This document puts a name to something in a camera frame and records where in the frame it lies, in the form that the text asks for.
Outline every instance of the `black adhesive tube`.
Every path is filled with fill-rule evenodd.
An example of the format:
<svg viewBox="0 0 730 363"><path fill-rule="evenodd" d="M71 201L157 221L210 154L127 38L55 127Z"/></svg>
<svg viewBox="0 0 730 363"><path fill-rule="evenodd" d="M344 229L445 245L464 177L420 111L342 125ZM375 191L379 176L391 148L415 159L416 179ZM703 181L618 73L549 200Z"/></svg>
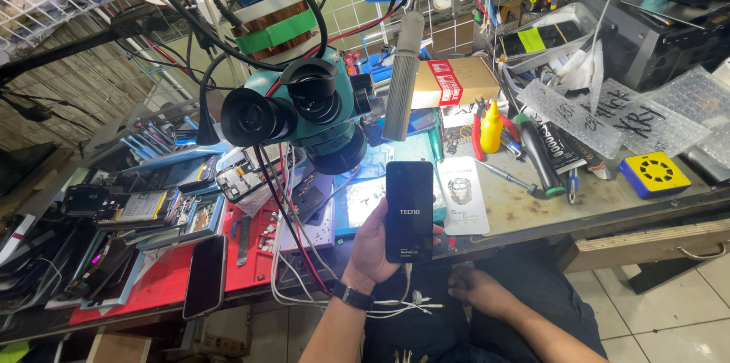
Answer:
<svg viewBox="0 0 730 363"><path fill-rule="evenodd" d="M529 116L520 114L517 116L517 130L520 132L522 147L530 157L532 166L535 167L540 181L543 183L545 196L552 198L564 195L567 190L563 186L558 172L552 168L548 150L545 148L543 137L540 136L535 122Z"/></svg>

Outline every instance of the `bubble wrap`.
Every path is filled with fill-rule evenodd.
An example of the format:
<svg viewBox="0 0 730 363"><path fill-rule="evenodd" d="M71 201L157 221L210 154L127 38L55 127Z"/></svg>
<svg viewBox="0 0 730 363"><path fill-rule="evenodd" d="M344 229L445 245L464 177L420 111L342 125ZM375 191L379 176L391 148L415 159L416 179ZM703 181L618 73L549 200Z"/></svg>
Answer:
<svg viewBox="0 0 730 363"><path fill-rule="evenodd" d="M697 146L730 168L730 87L697 66L653 91L649 98L712 129Z"/></svg>
<svg viewBox="0 0 730 363"><path fill-rule="evenodd" d="M587 101L580 99L580 106L588 108ZM624 146L636 154L663 151L674 158L711 133L613 79L603 82L596 116L625 133Z"/></svg>
<svg viewBox="0 0 730 363"><path fill-rule="evenodd" d="M608 159L616 157L626 136L601 122L575 100L561 96L538 80L530 82L517 99Z"/></svg>

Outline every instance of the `yellow sticky note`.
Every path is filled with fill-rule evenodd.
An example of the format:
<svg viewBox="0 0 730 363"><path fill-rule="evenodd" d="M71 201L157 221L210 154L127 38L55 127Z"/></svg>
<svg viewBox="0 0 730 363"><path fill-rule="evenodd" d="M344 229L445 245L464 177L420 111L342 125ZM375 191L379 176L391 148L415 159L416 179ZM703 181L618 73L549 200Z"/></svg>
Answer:
<svg viewBox="0 0 730 363"><path fill-rule="evenodd" d="M517 35L520 37L522 45L525 46L525 51L535 52L545 49L545 44L543 39L540 38L540 34L537 32L537 27L517 32Z"/></svg>
<svg viewBox="0 0 730 363"><path fill-rule="evenodd" d="M0 350L0 363L16 363L23 358L31 348L27 341L10 343Z"/></svg>

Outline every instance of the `fragile box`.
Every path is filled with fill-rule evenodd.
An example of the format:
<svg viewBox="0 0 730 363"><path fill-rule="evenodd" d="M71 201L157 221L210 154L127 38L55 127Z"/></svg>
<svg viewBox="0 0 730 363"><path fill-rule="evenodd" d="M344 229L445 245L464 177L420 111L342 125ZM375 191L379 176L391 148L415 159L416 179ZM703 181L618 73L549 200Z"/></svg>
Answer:
<svg viewBox="0 0 730 363"><path fill-rule="evenodd" d="M499 84L481 57L422 60L411 109L471 104L475 98L496 98Z"/></svg>

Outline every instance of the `wooden drawer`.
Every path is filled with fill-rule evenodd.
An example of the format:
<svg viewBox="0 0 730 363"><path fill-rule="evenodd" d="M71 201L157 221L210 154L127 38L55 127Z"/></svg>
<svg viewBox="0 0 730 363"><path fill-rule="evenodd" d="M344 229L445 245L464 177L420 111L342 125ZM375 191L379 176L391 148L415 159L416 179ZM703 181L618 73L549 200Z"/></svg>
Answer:
<svg viewBox="0 0 730 363"><path fill-rule="evenodd" d="M564 273L656 262L724 252L730 219L632 232L600 239L579 239L558 261Z"/></svg>

